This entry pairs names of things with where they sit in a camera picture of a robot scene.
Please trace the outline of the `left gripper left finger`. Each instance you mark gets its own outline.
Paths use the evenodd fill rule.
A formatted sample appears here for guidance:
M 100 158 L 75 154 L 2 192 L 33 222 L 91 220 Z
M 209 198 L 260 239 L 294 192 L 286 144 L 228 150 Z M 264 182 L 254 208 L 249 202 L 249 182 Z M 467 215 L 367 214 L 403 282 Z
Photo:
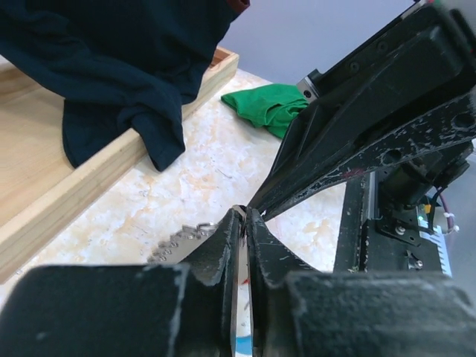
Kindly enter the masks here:
M 233 356 L 242 218 L 182 262 L 38 266 L 1 311 L 3 356 Z

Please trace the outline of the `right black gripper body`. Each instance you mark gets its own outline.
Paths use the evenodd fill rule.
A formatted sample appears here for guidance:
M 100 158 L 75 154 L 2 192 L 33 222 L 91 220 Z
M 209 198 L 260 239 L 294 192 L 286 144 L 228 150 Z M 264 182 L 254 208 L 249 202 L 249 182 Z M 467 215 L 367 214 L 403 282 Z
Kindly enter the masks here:
M 475 6 L 417 1 L 300 90 L 301 141 L 373 141 L 475 92 Z

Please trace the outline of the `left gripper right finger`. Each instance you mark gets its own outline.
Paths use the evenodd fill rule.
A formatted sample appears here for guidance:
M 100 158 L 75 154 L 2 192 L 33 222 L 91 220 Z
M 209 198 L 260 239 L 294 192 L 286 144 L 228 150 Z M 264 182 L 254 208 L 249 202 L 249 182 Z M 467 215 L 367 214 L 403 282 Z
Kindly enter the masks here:
M 246 213 L 255 356 L 473 356 L 475 308 L 443 274 L 321 273 Z

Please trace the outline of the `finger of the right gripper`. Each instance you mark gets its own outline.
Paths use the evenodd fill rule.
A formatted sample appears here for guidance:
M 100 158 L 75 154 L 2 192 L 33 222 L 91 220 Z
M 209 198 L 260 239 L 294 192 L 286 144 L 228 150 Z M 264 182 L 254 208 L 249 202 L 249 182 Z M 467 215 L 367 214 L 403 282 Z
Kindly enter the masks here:
M 313 164 L 317 164 L 319 168 L 329 167 L 335 164 L 338 159 L 352 154 L 356 152 L 357 149 L 361 149 L 363 146 L 379 139 L 377 138 L 373 141 L 301 141 L 299 139 L 297 118 L 298 117 L 292 121 L 280 145 L 280 149 L 268 177 L 251 199 L 249 204 L 251 208 L 260 208 L 260 198 L 270 191 L 271 186 L 283 178 L 285 174 L 293 173 L 296 170 L 296 166 L 302 164 L 306 158 L 309 158 Z
M 310 196 L 379 168 L 391 167 L 475 138 L 475 93 L 466 92 L 389 131 L 371 144 L 319 168 L 309 158 L 260 198 L 270 220 Z

